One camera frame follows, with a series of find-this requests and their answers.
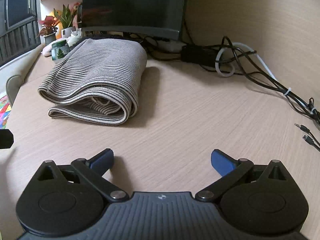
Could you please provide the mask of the striped beige knit garment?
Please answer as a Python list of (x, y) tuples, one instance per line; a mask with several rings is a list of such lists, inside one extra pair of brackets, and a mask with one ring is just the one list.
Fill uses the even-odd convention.
[(121, 125), (138, 111), (147, 60), (138, 42), (88, 38), (52, 68), (38, 93), (54, 104), (51, 118)]

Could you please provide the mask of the green capped plastic bottle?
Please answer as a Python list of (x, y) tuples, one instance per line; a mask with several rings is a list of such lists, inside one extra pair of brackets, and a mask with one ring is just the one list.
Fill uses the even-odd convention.
[(51, 56), (55, 63), (61, 61), (69, 52), (70, 47), (67, 40), (60, 40), (52, 44)]

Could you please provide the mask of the red leaf potted plant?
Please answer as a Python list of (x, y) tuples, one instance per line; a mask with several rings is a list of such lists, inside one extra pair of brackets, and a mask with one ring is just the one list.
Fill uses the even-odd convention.
[(51, 42), (55, 41), (57, 25), (60, 23), (60, 20), (54, 16), (46, 16), (44, 20), (38, 20), (38, 23), (42, 27), (39, 36), (44, 37), (45, 44), (49, 45)]

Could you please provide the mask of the black power adapter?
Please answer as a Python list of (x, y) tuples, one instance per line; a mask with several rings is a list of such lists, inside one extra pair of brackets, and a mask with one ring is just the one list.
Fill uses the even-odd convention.
[(215, 48), (188, 44), (182, 47), (180, 51), (180, 60), (187, 63), (209, 66), (214, 64), (218, 52), (219, 51)]

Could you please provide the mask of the green potted plant white pot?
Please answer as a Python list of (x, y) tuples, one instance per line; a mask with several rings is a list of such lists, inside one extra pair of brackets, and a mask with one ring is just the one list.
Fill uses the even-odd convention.
[(53, 10), (54, 16), (61, 22), (61, 36), (62, 38), (68, 38), (73, 31), (76, 31), (76, 27), (73, 24), (73, 20), (78, 13), (78, 7), (80, 3), (75, 3), (71, 7), (69, 5), (63, 5), (62, 12), (59, 13), (56, 9)]

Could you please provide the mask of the black computer monitor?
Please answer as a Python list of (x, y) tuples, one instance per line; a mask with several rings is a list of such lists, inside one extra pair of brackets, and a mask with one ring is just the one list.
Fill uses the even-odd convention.
[(82, 29), (178, 40), (184, 3), (185, 0), (82, 0)]

